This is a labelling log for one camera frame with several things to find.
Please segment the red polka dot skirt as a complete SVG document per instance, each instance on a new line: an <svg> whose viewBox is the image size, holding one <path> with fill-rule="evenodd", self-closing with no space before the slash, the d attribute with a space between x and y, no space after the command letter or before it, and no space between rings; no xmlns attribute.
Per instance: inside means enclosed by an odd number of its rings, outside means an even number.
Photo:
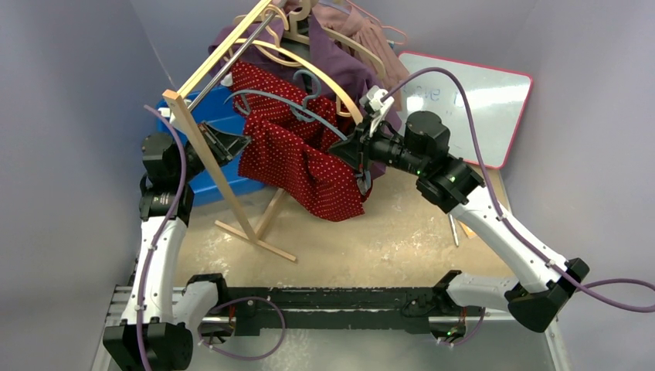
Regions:
<svg viewBox="0 0 655 371"><path fill-rule="evenodd" d="M243 133L251 142L241 154L238 173L288 192L312 215L341 222L364 214L367 196L362 194L355 173L328 149L340 138L342 125L334 102L326 97L309 100L310 111L325 122L304 122L295 117L288 100L299 104L306 92L273 73L249 63L231 69L233 105L247 103Z"/></svg>

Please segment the blue-grey plastic hanger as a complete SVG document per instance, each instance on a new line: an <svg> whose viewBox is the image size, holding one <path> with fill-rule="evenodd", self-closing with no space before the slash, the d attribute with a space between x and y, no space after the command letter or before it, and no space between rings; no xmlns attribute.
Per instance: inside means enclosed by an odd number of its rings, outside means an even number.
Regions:
<svg viewBox="0 0 655 371"><path fill-rule="evenodd" d="M332 131L334 134L336 134L341 141L345 141L347 139L347 136L342 133L338 128L336 128L334 125L331 125L327 120L323 119L321 116L318 114L314 113L308 108L308 103L311 99L317 98L321 95L321 87L319 86L318 78L317 76L310 72L309 70L300 70L299 72L294 73L294 79L296 77L308 77L311 80L311 83L314 85L317 85L316 91L313 93L307 95L306 97L303 98L301 104L297 104L293 102L292 100L289 100L287 98L281 97L276 94L268 93L262 90L254 90L254 89L242 89L242 90L237 90L233 93L231 93L225 100L224 104L227 103L229 99L232 99L234 97L239 97L241 103L236 103L236 110L237 112L241 114L245 114L246 116L250 115L252 109L251 106L249 105L249 102L247 100L246 95L247 94L253 94L256 96L261 96L261 97L266 97L270 98L272 100L277 100L281 103L286 104L291 111L291 114L299 121L303 121L306 123L311 123L311 122L319 122L322 125L324 125L327 129ZM223 87L232 87L234 84L233 78L232 78L232 73L227 73L225 77L223 77L220 81L220 85ZM355 173L355 178L356 182L358 185L358 188L360 190L360 193L364 196L367 194L369 190L371 190L372 187L372 179L371 179L371 174L369 170L364 170L360 172Z"/></svg>

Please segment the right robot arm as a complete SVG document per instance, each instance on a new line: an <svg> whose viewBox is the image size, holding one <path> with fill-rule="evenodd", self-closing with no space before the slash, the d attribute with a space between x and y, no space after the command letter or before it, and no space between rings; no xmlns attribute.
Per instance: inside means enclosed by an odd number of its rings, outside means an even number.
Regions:
<svg viewBox="0 0 655 371"><path fill-rule="evenodd" d="M329 154L356 171L373 162L416 177L416 188L429 203L472 229L512 271L505 279L450 271L435 287L436 309L451 315L476 306L506 311L525 328L544 332L575 292L569 274L579 283L589 273L580 258L556 253L508 214L496 209L493 191L463 159L449 153L450 130L429 111L409 115L404 134L378 128L370 132L367 117Z"/></svg>

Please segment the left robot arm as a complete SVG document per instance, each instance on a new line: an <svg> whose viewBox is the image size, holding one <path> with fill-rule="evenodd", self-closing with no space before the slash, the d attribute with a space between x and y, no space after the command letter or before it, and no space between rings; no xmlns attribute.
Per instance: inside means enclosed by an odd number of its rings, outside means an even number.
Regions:
<svg viewBox="0 0 655 371"><path fill-rule="evenodd" d="M179 298L174 292L195 196L189 183L205 166L173 131L147 136L141 154L141 247L131 293L117 324L106 327L103 345L122 370L185 370L203 317L223 315L230 306L221 274L196 274Z"/></svg>

